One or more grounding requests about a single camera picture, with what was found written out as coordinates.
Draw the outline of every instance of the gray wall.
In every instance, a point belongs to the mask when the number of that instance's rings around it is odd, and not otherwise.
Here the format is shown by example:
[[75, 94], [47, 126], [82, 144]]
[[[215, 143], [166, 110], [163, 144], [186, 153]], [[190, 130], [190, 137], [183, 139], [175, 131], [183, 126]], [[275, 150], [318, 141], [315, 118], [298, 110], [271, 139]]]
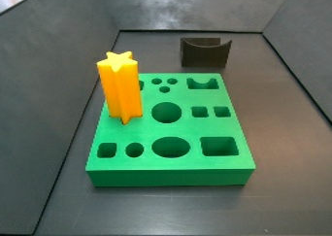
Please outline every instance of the gray wall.
[[120, 29], [262, 32], [284, 0], [104, 0]]
[[332, 0], [287, 0], [263, 31], [332, 121]]
[[31, 234], [119, 31], [100, 0], [27, 0], [0, 17], [0, 233]]

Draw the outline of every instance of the rectangular hole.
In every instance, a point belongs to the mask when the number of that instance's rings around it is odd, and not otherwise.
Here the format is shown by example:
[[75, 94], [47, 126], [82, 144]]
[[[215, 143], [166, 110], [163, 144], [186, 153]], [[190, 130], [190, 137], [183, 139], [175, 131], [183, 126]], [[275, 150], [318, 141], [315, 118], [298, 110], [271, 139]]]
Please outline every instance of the rectangular hole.
[[214, 107], [214, 113], [219, 118], [231, 117], [230, 109], [227, 107]]
[[187, 79], [190, 89], [219, 89], [218, 81], [211, 78], [204, 84], [198, 83], [192, 78]]
[[140, 90], [143, 90], [143, 88], [144, 88], [144, 82], [140, 81]]
[[206, 156], [238, 155], [239, 150], [232, 137], [203, 137], [203, 154]]
[[99, 145], [98, 156], [102, 158], [111, 158], [116, 156], [118, 144], [116, 143], [103, 143]]
[[210, 116], [208, 108], [207, 107], [192, 107], [192, 116], [195, 118], [207, 118]]

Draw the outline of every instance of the gray floor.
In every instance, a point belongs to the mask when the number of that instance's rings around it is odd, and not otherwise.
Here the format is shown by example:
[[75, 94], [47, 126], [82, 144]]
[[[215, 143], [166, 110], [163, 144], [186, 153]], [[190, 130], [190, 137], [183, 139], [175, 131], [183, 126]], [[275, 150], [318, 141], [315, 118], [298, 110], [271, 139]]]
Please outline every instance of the gray floor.
[[95, 188], [84, 166], [104, 101], [98, 85], [38, 235], [332, 234], [331, 125], [263, 36], [120, 33], [116, 51], [134, 51], [143, 73], [188, 72], [179, 39], [194, 36], [234, 40], [222, 76], [258, 164], [248, 184]]

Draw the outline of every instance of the black u-shaped block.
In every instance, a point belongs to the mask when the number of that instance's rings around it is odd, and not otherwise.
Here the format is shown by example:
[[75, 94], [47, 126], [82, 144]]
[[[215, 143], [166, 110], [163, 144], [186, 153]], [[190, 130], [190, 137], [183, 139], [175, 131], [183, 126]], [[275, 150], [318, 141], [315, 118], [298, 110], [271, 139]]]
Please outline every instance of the black u-shaped block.
[[219, 38], [182, 38], [182, 66], [224, 68], [231, 45], [222, 45]]

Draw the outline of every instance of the dark gray block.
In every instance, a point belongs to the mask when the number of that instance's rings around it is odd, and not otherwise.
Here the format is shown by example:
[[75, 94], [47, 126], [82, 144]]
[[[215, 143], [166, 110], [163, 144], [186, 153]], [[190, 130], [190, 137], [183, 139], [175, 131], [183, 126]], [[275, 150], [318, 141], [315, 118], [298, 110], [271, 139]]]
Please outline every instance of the dark gray block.
[[287, 0], [263, 34], [332, 121], [332, 0]]
[[34, 232], [118, 33], [100, 0], [0, 17], [0, 234]]
[[232, 41], [222, 44], [219, 38], [182, 38], [182, 66], [224, 68], [231, 45]]
[[120, 29], [262, 32], [284, 0], [104, 0]]
[[120, 33], [116, 52], [134, 51], [143, 73], [186, 72], [182, 37], [234, 41], [222, 76], [258, 164], [250, 182], [95, 188], [98, 85], [36, 235], [331, 235], [331, 126], [280, 58], [262, 35], [231, 33]]

